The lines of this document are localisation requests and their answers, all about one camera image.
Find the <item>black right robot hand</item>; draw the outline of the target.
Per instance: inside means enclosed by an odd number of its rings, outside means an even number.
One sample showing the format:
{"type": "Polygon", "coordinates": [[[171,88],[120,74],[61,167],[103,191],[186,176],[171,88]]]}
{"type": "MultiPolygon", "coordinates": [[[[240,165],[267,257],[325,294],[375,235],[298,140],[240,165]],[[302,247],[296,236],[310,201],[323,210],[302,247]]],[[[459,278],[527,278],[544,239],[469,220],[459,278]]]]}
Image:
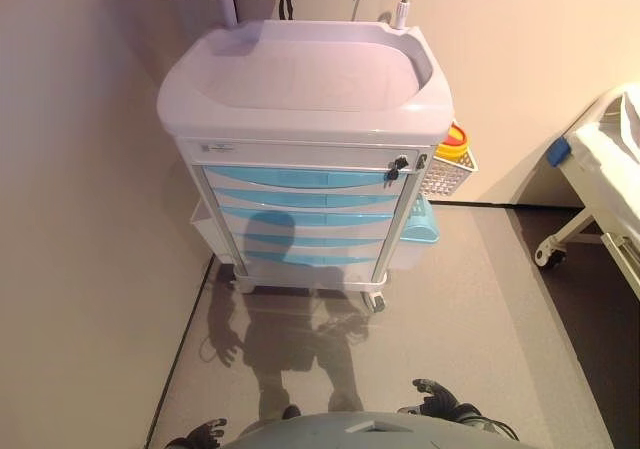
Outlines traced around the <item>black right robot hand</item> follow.
{"type": "Polygon", "coordinates": [[[453,422],[459,422],[471,414],[478,414],[472,404],[460,403],[453,393],[434,380],[414,379],[412,384],[419,393],[424,394],[423,402],[401,407],[397,410],[398,413],[428,416],[453,422]]]}

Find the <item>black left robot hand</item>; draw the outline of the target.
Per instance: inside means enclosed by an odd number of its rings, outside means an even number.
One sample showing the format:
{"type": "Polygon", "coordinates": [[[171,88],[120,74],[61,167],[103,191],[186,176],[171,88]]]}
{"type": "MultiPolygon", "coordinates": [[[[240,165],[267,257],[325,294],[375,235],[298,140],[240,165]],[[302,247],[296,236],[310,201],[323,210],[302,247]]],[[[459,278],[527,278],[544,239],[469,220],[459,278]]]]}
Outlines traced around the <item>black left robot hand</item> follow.
{"type": "Polygon", "coordinates": [[[186,437],[181,439],[180,445],[185,448],[217,449],[222,447],[224,428],[227,426],[226,418],[209,420],[191,430],[186,437]]]}

